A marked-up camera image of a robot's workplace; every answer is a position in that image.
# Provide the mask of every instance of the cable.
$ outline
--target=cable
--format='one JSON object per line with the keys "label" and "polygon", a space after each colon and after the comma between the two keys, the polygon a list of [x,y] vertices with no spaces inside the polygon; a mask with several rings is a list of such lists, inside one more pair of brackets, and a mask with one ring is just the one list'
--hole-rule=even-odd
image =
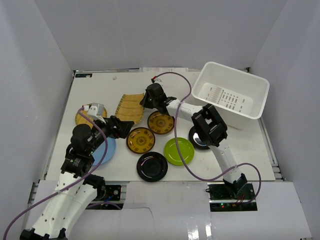
{"label": "cable", "polygon": [[103,199],[105,196],[106,196],[106,194],[107,194],[107,191],[106,190],[104,190],[104,194],[103,194],[103,196],[102,197],[100,197],[99,199],[94,199],[95,201],[98,201],[98,200],[101,200],[101,199]]}
{"label": "cable", "polygon": [[245,199],[245,194],[243,193],[243,194],[242,194],[241,201],[240,201],[240,202],[237,201],[237,204],[236,204],[236,205],[239,206],[240,204],[242,204],[242,203],[244,202],[244,199]]}
{"label": "cable", "polygon": [[121,210],[121,208],[117,204],[115,204],[113,202],[109,202],[109,201],[102,201],[102,202],[98,202],[98,203],[93,203],[93,204],[87,206],[86,209],[89,209],[89,208],[92,208],[94,206],[98,206],[98,205],[101,205],[101,204],[105,204],[105,205],[110,204],[112,206],[115,206],[117,209]]}
{"label": "cable", "polygon": [[[236,166],[232,166],[230,168],[228,168],[227,170],[225,170],[223,173],[219,174],[218,176],[214,177],[214,178],[211,178],[211,179],[205,179],[205,178],[202,178],[202,177],[199,177],[197,176],[196,174],[194,174],[191,169],[188,167],[188,165],[186,164],[185,160],[184,160],[184,157],[182,156],[182,153],[180,151],[180,147],[179,147],[179,144],[178,144],[178,136],[177,136],[177,122],[178,122],[178,114],[179,114],[179,110],[180,110],[180,107],[181,107],[181,104],[183,103],[184,100],[186,100],[187,97],[189,97],[191,95],[191,90],[192,90],[192,87],[191,87],[191,83],[188,81],[188,79],[183,76],[182,74],[180,73],[177,73],[177,72],[173,72],[173,71],[166,71],[166,72],[162,72],[160,74],[158,74],[157,76],[153,77],[151,80],[154,81],[156,78],[162,76],[162,75],[165,75],[165,74],[175,74],[175,75],[178,75],[180,77],[182,77],[189,85],[189,93],[183,97],[181,99],[181,101],[179,102],[178,104],[178,107],[176,109],[176,112],[175,112],[175,121],[174,121],[174,138],[175,138],[175,145],[176,145],[176,148],[178,150],[178,153],[179,153],[179,156],[182,160],[182,163],[183,165],[185,166],[185,168],[187,169],[187,171],[192,175],[194,176],[196,179],[200,180],[200,181],[204,181],[204,182],[213,182],[219,178],[221,178],[223,175],[225,175],[227,172],[231,171],[232,169],[236,168]],[[244,166],[244,165],[248,165],[248,166],[251,166],[253,167],[256,172],[258,173],[258,177],[259,177],[259,187],[258,187],[258,190],[256,191],[256,194],[254,195],[254,197],[250,200],[250,201],[247,201],[245,202],[244,204],[249,204],[251,203],[253,200],[256,199],[256,197],[258,196],[259,192],[260,192],[260,189],[261,189],[261,184],[262,184],[262,179],[261,179],[261,174],[258,170],[258,168],[256,166],[254,166],[253,164],[251,163],[248,163],[248,162],[244,162],[244,163],[240,163],[237,165],[237,167],[241,167],[241,166]]]}
{"label": "cable", "polygon": [[[62,188],[59,192],[63,192],[71,187],[73,187],[74,185],[80,183],[82,180],[84,180],[86,177],[88,177],[90,174],[92,174],[99,166],[100,164],[102,163],[102,161],[104,160],[106,154],[107,154],[107,150],[108,150],[108,141],[107,141],[107,137],[105,135],[105,133],[101,130],[100,127],[98,127],[98,125],[96,125],[93,121],[91,121],[90,118],[88,118],[87,116],[85,116],[84,114],[82,114],[82,110],[84,109],[84,107],[80,108],[78,110],[78,114],[80,116],[82,116],[83,118],[85,118],[87,121],[89,121],[102,135],[103,139],[104,139],[104,142],[105,142],[105,149],[104,149],[104,153],[101,157],[101,160],[98,162],[98,164],[96,166],[94,166],[86,175],[84,175],[82,178],[78,179],[77,181],[75,181],[74,183],[71,183],[70,185]],[[7,235],[8,235],[8,232],[11,228],[11,226],[15,223],[15,221],[17,221],[22,215],[24,215],[25,213],[27,213],[28,211],[30,211],[31,209],[35,208],[36,206],[42,204],[43,202],[57,196],[59,194],[59,192],[55,192],[49,196],[47,196],[46,198],[38,201],[37,203],[33,204],[32,206],[28,207],[26,210],[22,211],[18,216],[16,216],[11,222],[10,224],[8,225],[8,227],[6,228],[5,232],[4,232],[4,235],[3,235],[3,240],[6,240],[7,239]]]}
{"label": "cable", "polygon": [[105,200],[104,202],[109,202],[112,198],[113,198],[113,195],[109,197],[107,200]]}
{"label": "cable", "polygon": [[238,202],[239,202],[239,200],[241,200],[241,197],[242,197],[241,195],[238,197],[238,199],[237,199],[237,201],[236,202],[234,202],[232,205],[236,205]]}

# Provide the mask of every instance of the white plastic basket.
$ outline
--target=white plastic basket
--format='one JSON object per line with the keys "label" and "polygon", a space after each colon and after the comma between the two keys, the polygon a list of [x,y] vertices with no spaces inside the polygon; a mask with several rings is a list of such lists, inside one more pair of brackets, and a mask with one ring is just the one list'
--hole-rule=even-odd
{"label": "white plastic basket", "polygon": [[199,74],[192,95],[217,107],[226,124],[243,129],[264,110],[269,82],[216,62],[207,62]]}

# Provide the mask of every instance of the white wall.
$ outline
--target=white wall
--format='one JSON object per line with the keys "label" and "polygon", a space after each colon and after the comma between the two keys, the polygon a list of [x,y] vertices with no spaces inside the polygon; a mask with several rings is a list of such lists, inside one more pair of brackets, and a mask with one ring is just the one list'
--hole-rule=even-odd
{"label": "white wall", "polygon": [[263,118],[280,169],[320,240],[320,1],[288,0],[252,66],[270,82]]}
{"label": "white wall", "polygon": [[[72,71],[33,0],[0,1],[0,236],[27,207],[52,146]],[[23,217],[8,240],[21,233]]]}
{"label": "white wall", "polygon": [[286,0],[35,0],[73,70],[252,65]]}

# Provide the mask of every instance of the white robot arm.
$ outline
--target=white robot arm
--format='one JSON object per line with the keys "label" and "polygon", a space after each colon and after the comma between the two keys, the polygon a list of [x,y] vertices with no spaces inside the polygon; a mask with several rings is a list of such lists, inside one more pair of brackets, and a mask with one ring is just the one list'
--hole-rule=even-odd
{"label": "white robot arm", "polygon": [[[115,116],[103,118],[104,106],[99,103],[83,106],[83,109],[88,111],[88,115],[106,137],[125,139],[134,125],[133,121],[120,121]],[[101,132],[95,127],[91,129],[86,124],[80,124],[73,129],[71,144],[66,149],[54,190],[58,194],[49,200],[31,230],[23,230],[20,240],[67,239],[80,215],[105,186],[103,177],[89,174],[95,161],[92,154],[104,141]]]}
{"label": "white robot arm", "polygon": [[[168,113],[170,116],[175,116],[177,112],[177,108],[179,105],[180,101],[178,99],[173,100],[169,103],[169,105],[166,107]],[[198,112],[203,110],[202,106],[195,106],[191,105],[188,103],[182,103],[181,107],[179,109],[178,117],[182,118],[184,120],[193,122],[192,116]],[[220,168],[221,171],[224,172],[225,170],[229,169],[232,166],[236,166],[237,163],[234,159],[234,156],[232,155],[229,147],[229,143],[227,138],[223,139],[220,143],[219,146],[214,146],[214,145],[209,145],[209,148],[213,152]],[[223,179],[229,183],[233,183],[234,181],[237,181],[238,179],[241,178],[241,170],[236,167],[229,172],[227,172],[224,176]]]}
{"label": "white robot arm", "polygon": [[[180,100],[175,97],[167,97],[161,85],[153,83],[147,87],[140,104],[145,108],[156,108],[162,114],[175,116]],[[222,172],[230,167],[237,166],[227,140],[228,127],[213,105],[195,106],[183,102],[178,117],[194,124],[199,138],[212,150]],[[228,171],[223,176],[223,181],[234,195],[237,195],[242,187],[247,184],[246,176],[238,167]]]}

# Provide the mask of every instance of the purple cable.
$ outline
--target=purple cable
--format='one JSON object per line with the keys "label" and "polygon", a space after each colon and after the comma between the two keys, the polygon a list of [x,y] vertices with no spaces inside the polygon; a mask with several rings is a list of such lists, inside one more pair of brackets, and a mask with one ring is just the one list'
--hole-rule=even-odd
{"label": "purple cable", "polygon": [[106,204],[106,205],[110,204],[112,206],[115,206],[117,209],[121,210],[121,208],[117,204],[115,204],[113,202],[109,202],[109,201],[102,201],[102,202],[98,202],[98,203],[93,203],[93,204],[87,206],[86,209],[89,209],[89,208],[92,208],[94,206],[98,206],[98,205],[101,205],[101,204]]}
{"label": "purple cable", "polygon": [[[101,130],[100,127],[98,127],[93,121],[91,121],[90,118],[88,118],[87,116],[85,116],[84,114],[82,114],[81,111],[82,111],[83,109],[84,109],[84,107],[80,108],[77,113],[78,113],[80,116],[82,116],[83,118],[85,118],[87,121],[89,121],[89,122],[101,133],[101,135],[102,135],[102,137],[103,137],[103,139],[104,139],[104,142],[105,142],[104,153],[103,153],[103,155],[102,155],[101,160],[98,162],[98,164],[97,164],[95,167],[93,167],[86,175],[84,175],[82,178],[78,179],[78,180],[75,181],[74,183],[71,183],[70,185],[62,188],[62,189],[60,190],[60,192],[63,192],[63,191],[65,191],[65,190],[73,187],[74,185],[78,184],[79,182],[81,182],[82,180],[84,180],[86,177],[88,177],[90,174],[92,174],[92,173],[100,166],[100,164],[102,163],[102,161],[104,160],[104,158],[105,158],[105,156],[106,156],[106,154],[107,154],[108,141],[107,141],[106,135],[104,134],[104,132]],[[49,200],[49,199],[57,196],[58,194],[59,194],[58,192],[55,192],[55,193],[47,196],[46,198],[38,201],[37,203],[35,203],[35,204],[33,204],[32,206],[28,207],[26,210],[22,211],[18,216],[16,216],[16,217],[10,222],[10,224],[8,225],[8,227],[6,228],[6,230],[5,230],[5,232],[4,232],[4,235],[3,235],[3,240],[6,240],[6,239],[7,239],[7,235],[8,235],[8,232],[9,232],[10,228],[11,228],[12,225],[15,223],[15,221],[17,221],[22,215],[24,215],[25,213],[27,213],[27,212],[30,211],[31,209],[35,208],[36,206],[42,204],[43,202],[45,202],[45,201],[47,201],[47,200]]]}
{"label": "purple cable", "polygon": [[[181,99],[181,101],[180,101],[180,103],[179,103],[179,105],[178,105],[178,107],[177,107],[177,109],[176,109],[176,112],[175,112],[175,120],[174,120],[174,138],[175,138],[175,145],[176,145],[176,148],[177,148],[177,150],[178,150],[179,156],[180,156],[180,158],[181,158],[181,160],[182,160],[182,163],[183,163],[183,165],[185,166],[185,168],[188,170],[188,172],[189,172],[192,176],[194,176],[196,179],[198,179],[198,180],[200,180],[200,181],[204,181],[204,182],[213,182],[213,181],[221,178],[221,177],[222,177],[223,175],[225,175],[227,172],[229,172],[229,171],[231,171],[232,169],[236,168],[236,166],[232,166],[232,167],[228,168],[227,170],[225,170],[225,171],[224,171],[223,173],[221,173],[220,175],[218,175],[218,176],[216,176],[216,177],[214,177],[214,178],[211,178],[211,179],[205,179],[205,178],[199,177],[199,176],[197,176],[196,174],[194,174],[194,173],[191,171],[191,169],[190,169],[190,168],[188,167],[188,165],[186,164],[186,162],[185,162],[185,160],[184,160],[184,157],[182,156],[182,153],[181,153],[181,151],[180,151],[180,147],[179,147],[179,144],[178,144],[178,135],[177,135],[177,122],[178,122],[179,110],[180,110],[180,107],[181,107],[182,102],[183,102],[184,100],[186,100],[186,98],[189,97],[190,94],[191,94],[191,90],[192,90],[191,83],[190,83],[190,82],[188,81],[188,79],[187,79],[185,76],[183,76],[182,74],[177,73],[177,72],[172,72],[172,71],[166,71],[166,72],[160,73],[159,75],[155,76],[154,78],[158,78],[158,77],[160,77],[160,76],[162,76],[162,75],[165,75],[165,74],[175,74],[175,75],[178,75],[178,76],[182,77],[182,78],[188,83],[188,85],[189,85],[189,93],[188,93],[185,97],[183,97],[183,98]],[[244,165],[248,165],[248,166],[253,167],[253,168],[256,170],[256,172],[258,173],[258,177],[259,177],[259,187],[258,187],[258,190],[256,191],[256,194],[254,195],[254,197],[253,197],[250,201],[247,201],[247,202],[243,203],[243,204],[249,204],[249,203],[251,203],[253,200],[255,200],[256,197],[258,196],[258,194],[259,194],[259,192],[260,192],[260,189],[261,189],[262,179],[261,179],[261,174],[260,174],[258,168],[257,168],[256,166],[254,166],[253,164],[251,164],[251,163],[248,163],[248,162],[240,163],[240,164],[237,165],[237,167],[241,167],[241,166],[244,166]]]}

